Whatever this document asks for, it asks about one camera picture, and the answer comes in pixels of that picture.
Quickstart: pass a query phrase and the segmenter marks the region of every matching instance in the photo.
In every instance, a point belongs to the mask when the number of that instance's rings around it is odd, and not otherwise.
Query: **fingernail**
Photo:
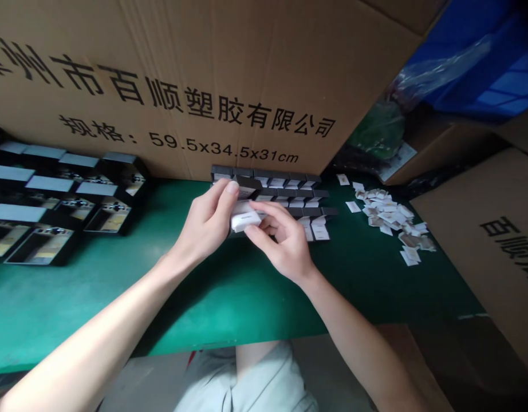
[[[236,181],[231,181],[228,183],[228,186],[226,186],[226,192],[231,193],[232,195],[236,194],[239,190],[239,183]]]

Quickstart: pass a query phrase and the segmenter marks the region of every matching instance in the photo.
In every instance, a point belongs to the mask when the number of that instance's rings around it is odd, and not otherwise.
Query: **pile of paper labels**
[[[363,211],[369,221],[369,226],[378,227],[382,233],[393,236],[393,232],[400,231],[398,239],[403,243],[400,251],[407,266],[420,263],[418,250],[435,252],[436,247],[428,233],[426,223],[413,224],[415,215],[407,207],[392,200],[392,195],[382,189],[365,191],[361,183],[353,182],[356,199],[362,200],[365,207],[361,210],[355,202],[346,202],[352,212]]]

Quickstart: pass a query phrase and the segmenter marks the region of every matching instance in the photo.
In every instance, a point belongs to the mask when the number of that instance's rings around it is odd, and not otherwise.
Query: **cardboard box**
[[[441,114],[408,118],[399,152],[379,174],[386,185],[404,185],[436,168],[464,160],[493,139],[487,126]]]
[[[0,0],[0,126],[156,177],[319,174],[444,3]]]
[[[528,110],[494,131],[518,149],[528,153]]]
[[[411,203],[528,367],[528,155],[506,149]]]

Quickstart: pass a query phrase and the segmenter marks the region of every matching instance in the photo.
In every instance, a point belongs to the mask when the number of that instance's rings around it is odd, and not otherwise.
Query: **left hand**
[[[230,232],[230,215],[239,196],[239,184],[220,179],[205,194],[196,197],[184,228],[169,252],[197,265],[224,242]]]

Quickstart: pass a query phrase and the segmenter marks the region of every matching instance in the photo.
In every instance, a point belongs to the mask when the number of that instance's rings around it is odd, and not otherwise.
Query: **person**
[[[178,240],[138,282],[89,320],[0,399],[0,412],[94,411],[162,305],[229,232],[239,185],[219,180],[193,200]],[[416,387],[379,332],[331,286],[310,257],[304,228],[272,202],[247,237],[310,299],[344,361],[380,411],[424,411]],[[184,411],[314,411],[290,345],[265,342],[203,351],[176,407]]]

